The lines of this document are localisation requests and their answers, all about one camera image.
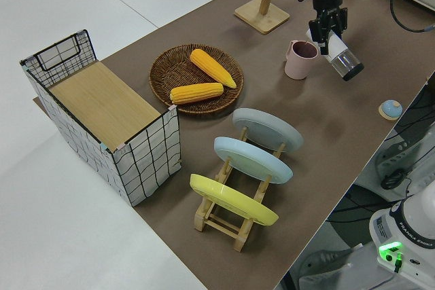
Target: fabric storage box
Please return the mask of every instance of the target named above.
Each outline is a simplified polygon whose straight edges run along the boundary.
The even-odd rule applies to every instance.
[[[177,107],[157,112],[97,60],[86,30],[20,64],[66,142],[131,206],[181,168]]]

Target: light blue plate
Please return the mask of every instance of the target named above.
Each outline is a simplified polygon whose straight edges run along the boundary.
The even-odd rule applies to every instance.
[[[286,183],[293,177],[292,169],[272,154],[252,144],[232,139],[217,137],[215,152],[223,161],[230,158],[230,165],[259,180],[272,176],[271,183]]]
[[[267,149],[276,151],[285,143],[283,152],[296,151],[304,143],[302,135],[291,125],[269,113],[239,108],[232,114],[237,129],[247,127],[247,138]]]

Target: wicker basket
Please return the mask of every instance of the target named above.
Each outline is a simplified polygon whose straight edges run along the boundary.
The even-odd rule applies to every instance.
[[[240,95],[243,87],[243,72],[239,64],[221,49],[203,44],[186,44],[171,48],[162,53],[150,70],[150,85],[152,92],[166,105],[172,105],[170,91],[177,87],[197,83],[212,83],[214,79],[201,71],[190,61],[190,54],[195,49],[206,51],[217,60],[232,76],[237,87],[224,86],[223,95],[217,98],[179,105],[180,112],[199,115],[215,113],[231,105]]]

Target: corn cob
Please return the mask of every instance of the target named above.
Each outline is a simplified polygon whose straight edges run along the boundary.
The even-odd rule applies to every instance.
[[[199,83],[173,88],[169,97],[173,104],[183,105],[214,98],[222,93],[224,93],[224,86],[221,83]]]
[[[230,73],[204,50],[193,50],[190,54],[190,61],[215,81],[218,81],[229,88],[236,88],[236,83],[232,79]]]

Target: wooden mug stand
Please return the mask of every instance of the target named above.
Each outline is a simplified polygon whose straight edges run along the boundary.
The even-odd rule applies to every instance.
[[[251,0],[237,8],[235,16],[262,34],[267,34],[286,22],[290,15],[271,3],[271,0]]]
[[[241,131],[241,136],[239,140],[246,141],[247,139],[247,128],[244,127]],[[281,152],[284,150],[285,144],[281,144],[280,148],[277,151],[273,152],[273,155],[276,158],[279,158]],[[230,159],[228,158],[224,165],[221,167],[219,173],[215,177],[215,181],[218,183],[222,183],[225,185],[228,180],[230,173],[232,171],[232,166],[230,166]],[[271,176],[268,176],[264,181],[261,181],[257,192],[254,196],[254,200],[261,203],[263,201],[264,195],[266,193],[267,187],[269,186]],[[213,209],[215,208],[215,203],[211,200],[203,198],[200,206],[196,210],[194,225],[195,229],[201,231],[204,229],[205,225],[210,225],[211,227],[227,234],[230,237],[234,238],[233,248],[240,252],[245,244],[249,233],[251,232],[252,225],[254,224],[253,219],[244,219],[241,227],[237,227],[224,219],[218,217],[213,214]]]

